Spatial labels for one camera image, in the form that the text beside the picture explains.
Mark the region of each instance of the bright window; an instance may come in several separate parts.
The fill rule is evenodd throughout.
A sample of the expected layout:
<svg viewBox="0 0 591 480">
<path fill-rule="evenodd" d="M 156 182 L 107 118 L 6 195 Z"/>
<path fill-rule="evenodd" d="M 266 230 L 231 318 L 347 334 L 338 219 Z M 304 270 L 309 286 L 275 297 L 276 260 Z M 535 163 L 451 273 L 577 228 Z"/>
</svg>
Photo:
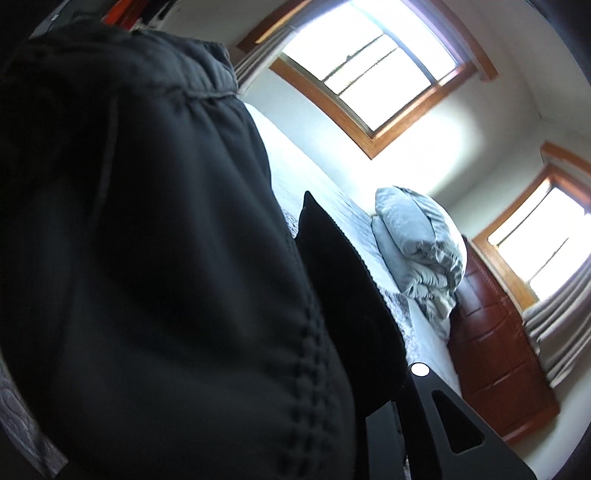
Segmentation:
<svg viewBox="0 0 591 480">
<path fill-rule="evenodd" d="M 549 181 L 488 237 L 513 272 L 543 300 L 591 254 L 591 215 Z"/>
<path fill-rule="evenodd" d="M 284 54 L 375 132 L 462 60 L 401 0 L 353 0 L 306 26 Z"/>
</svg>

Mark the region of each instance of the black cushion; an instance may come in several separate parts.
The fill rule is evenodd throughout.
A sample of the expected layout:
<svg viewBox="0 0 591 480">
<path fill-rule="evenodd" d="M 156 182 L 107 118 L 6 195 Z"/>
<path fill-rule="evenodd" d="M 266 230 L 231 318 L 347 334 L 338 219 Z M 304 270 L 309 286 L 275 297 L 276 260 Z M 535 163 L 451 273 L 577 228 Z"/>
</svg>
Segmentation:
<svg viewBox="0 0 591 480">
<path fill-rule="evenodd" d="M 404 382 L 404 340 L 365 263 L 310 192 L 295 242 L 349 377 L 358 419 L 394 400 Z"/>
</svg>

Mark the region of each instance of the wooden dresser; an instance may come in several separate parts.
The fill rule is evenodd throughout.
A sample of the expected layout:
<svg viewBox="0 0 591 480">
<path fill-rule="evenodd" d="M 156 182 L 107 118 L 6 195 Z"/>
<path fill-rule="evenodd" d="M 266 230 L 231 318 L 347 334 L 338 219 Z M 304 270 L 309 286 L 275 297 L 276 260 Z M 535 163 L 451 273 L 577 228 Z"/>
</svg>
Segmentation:
<svg viewBox="0 0 591 480">
<path fill-rule="evenodd" d="M 451 315 L 449 351 L 462 396 L 507 443 L 542 428 L 560 412 L 521 315 L 468 244 L 466 276 Z"/>
</svg>

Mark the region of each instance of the mattress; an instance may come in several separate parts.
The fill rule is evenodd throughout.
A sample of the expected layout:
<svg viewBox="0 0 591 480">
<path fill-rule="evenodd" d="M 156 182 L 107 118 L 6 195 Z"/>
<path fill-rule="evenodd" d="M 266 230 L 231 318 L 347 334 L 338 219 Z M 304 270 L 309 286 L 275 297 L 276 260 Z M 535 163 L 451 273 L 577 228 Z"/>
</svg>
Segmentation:
<svg viewBox="0 0 591 480">
<path fill-rule="evenodd" d="M 246 107 L 267 149 L 272 188 L 281 207 L 299 218 L 304 193 L 309 190 L 355 247 L 382 294 L 400 293 L 378 250 L 371 217 L 267 117 L 252 105 L 246 104 Z M 414 300 L 408 299 L 408 309 L 417 343 L 416 348 L 413 347 L 413 361 L 429 365 L 455 392 L 461 394 L 460 382 L 445 341 L 437 336 Z"/>
</svg>

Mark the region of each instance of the gray pillow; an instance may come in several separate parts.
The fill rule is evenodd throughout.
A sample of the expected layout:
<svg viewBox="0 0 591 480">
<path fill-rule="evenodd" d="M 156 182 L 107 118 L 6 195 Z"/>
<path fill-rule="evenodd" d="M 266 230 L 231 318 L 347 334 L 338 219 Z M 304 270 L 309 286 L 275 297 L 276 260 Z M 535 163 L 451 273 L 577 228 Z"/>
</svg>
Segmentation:
<svg viewBox="0 0 591 480">
<path fill-rule="evenodd" d="M 445 275 L 436 273 L 429 266 L 415 262 L 402 254 L 379 215 L 372 218 L 372 229 L 379 252 L 402 293 L 414 299 L 427 295 L 422 290 L 428 292 L 432 289 L 448 288 Z"/>
<path fill-rule="evenodd" d="M 442 271 L 453 291 L 466 272 L 462 234 L 431 197 L 410 189 L 386 187 L 375 194 L 375 209 L 402 254 Z"/>
</svg>

